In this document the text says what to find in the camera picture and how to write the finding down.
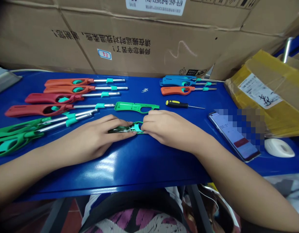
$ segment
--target white device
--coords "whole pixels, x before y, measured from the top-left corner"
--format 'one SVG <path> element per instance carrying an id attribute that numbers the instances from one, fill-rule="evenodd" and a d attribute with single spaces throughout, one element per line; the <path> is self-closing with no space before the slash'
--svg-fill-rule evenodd
<path id="1" fill-rule="evenodd" d="M 281 158 L 292 158 L 295 156 L 292 148 L 280 139 L 266 139 L 265 150 L 273 156 Z"/>

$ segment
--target person's left hand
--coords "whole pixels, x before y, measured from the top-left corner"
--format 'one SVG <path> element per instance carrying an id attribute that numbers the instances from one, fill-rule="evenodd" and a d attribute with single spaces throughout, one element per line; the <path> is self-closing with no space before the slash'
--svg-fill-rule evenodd
<path id="1" fill-rule="evenodd" d="M 136 135 L 136 132 L 108 133 L 118 126 L 130 126 L 133 122 L 104 116 L 88 122 L 65 136 L 37 148 L 56 169 L 83 163 L 102 156 L 113 142 Z"/>

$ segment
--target screwdriver handle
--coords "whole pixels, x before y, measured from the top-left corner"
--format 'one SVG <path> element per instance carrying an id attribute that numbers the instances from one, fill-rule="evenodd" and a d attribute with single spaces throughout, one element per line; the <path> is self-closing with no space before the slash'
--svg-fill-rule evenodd
<path id="1" fill-rule="evenodd" d="M 182 103 L 176 100 L 167 100 L 166 105 L 172 108 L 188 108 L 187 103 Z"/>
<path id="2" fill-rule="evenodd" d="M 90 91 L 95 91 L 95 86 L 48 86 L 43 92 L 85 94 Z"/>
<path id="3" fill-rule="evenodd" d="M 93 83 L 94 79 L 49 79 L 45 83 L 45 87 L 48 86 L 65 86 L 65 85 L 71 85 L 71 86 L 83 86 L 88 85 L 90 83 Z"/>
<path id="4" fill-rule="evenodd" d="M 170 94 L 180 94 L 180 95 L 188 95 L 192 91 L 195 90 L 195 87 L 162 87 L 161 93 L 162 95 L 170 95 Z"/>
<path id="5" fill-rule="evenodd" d="M 58 107 L 58 110 L 52 110 L 52 107 Z M 7 117 L 25 117 L 42 115 L 52 117 L 73 109 L 71 104 L 44 104 L 44 105 L 14 105 L 11 106 L 6 112 Z"/>
<path id="6" fill-rule="evenodd" d="M 84 100 L 80 94 L 68 94 L 68 93 L 32 93 L 26 97 L 25 102 L 28 104 L 70 104 L 76 101 Z"/>

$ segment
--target screwdriver shaft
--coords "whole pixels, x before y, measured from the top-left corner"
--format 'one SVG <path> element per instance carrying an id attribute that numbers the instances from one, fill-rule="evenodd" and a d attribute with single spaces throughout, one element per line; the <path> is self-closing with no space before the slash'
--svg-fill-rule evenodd
<path id="1" fill-rule="evenodd" d="M 195 107 L 195 106 L 188 105 L 188 107 Z M 201 107 L 195 107 L 195 108 L 201 108 Z M 201 108 L 201 109 L 205 109 L 205 108 Z"/>

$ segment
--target smartphone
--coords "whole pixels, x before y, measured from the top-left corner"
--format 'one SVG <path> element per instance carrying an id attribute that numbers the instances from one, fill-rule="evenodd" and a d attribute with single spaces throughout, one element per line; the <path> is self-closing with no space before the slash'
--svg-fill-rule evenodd
<path id="1" fill-rule="evenodd" d="M 244 162 L 250 162 L 260 155 L 260 151 L 228 122 L 228 116 L 213 112 L 209 114 L 209 119 Z"/>

